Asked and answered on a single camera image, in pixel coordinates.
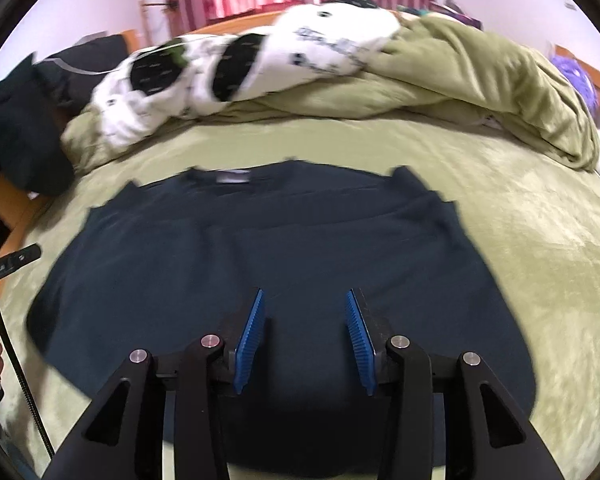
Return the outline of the dark navy sweatshirt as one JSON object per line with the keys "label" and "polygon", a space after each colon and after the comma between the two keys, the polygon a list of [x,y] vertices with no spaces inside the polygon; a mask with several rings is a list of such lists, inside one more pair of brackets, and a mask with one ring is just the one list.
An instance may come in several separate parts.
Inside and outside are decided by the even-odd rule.
{"label": "dark navy sweatshirt", "polygon": [[426,351],[479,353],[532,410],[531,356],[495,278],[455,206],[404,167],[378,176],[288,160],[129,183],[90,212],[27,329],[45,361],[94,396],[133,349],[180,351],[261,289],[265,341],[221,411],[227,457],[331,477],[370,471],[378,456],[380,405],[346,327],[352,288]]}

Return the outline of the black jacket on bedframe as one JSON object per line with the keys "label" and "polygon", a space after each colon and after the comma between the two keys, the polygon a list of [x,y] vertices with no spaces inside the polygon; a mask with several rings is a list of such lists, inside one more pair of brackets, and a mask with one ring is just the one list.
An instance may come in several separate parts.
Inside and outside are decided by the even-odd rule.
{"label": "black jacket on bedframe", "polygon": [[0,174],[20,190],[59,196],[74,171],[32,60],[27,56],[0,81]]}

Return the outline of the green crumpled blanket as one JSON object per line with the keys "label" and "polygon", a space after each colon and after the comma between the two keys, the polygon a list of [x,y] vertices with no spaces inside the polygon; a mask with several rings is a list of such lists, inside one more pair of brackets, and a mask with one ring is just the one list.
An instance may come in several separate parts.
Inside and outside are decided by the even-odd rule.
{"label": "green crumpled blanket", "polygon": [[[211,116],[170,118],[151,136],[179,122],[366,119],[405,108],[460,125],[491,123],[562,166],[595,168],[600,139],[593,118],[570,82],[542,54],[449,18],[397,19],[396,34],[349,76],[234,102]],[[62,133],[61,146],[76,170],[105,165],[149,138],[118,153],[106,147],[98,126],[99,114],[90,101]]]}

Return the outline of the black bag with white trim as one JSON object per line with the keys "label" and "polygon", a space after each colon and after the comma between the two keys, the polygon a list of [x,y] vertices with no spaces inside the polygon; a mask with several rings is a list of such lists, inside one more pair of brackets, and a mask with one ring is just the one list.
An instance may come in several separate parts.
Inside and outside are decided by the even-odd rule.
{"label": "black bag with white trim", "polygon": [[79,115],[104,77],[129,55],[122,35],[92,39],[35,63],[38,80],[54,104]]}

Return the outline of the purple plush toy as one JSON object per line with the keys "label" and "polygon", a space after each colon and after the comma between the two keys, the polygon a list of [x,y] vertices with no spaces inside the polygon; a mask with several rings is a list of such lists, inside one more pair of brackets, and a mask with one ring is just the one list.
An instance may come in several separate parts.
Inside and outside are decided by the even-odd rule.
{"label": "purple plush toy", "polygon": [[573,88],[580,93],[588,109],[594,113],[598,107],[597,92],[590,75],[574,58],[554,54],[550,58],[557,69],[568,79]]}

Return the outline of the wooden coat rack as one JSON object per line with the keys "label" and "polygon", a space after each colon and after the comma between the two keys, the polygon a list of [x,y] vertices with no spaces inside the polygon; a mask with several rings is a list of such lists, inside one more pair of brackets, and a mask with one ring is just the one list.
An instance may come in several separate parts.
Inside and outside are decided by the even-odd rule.
{"label": "wooden coat rack", "polygon": [[148,46],[173,37],[172,22],[178,17],[178,0],[138,2],[143,35]]}

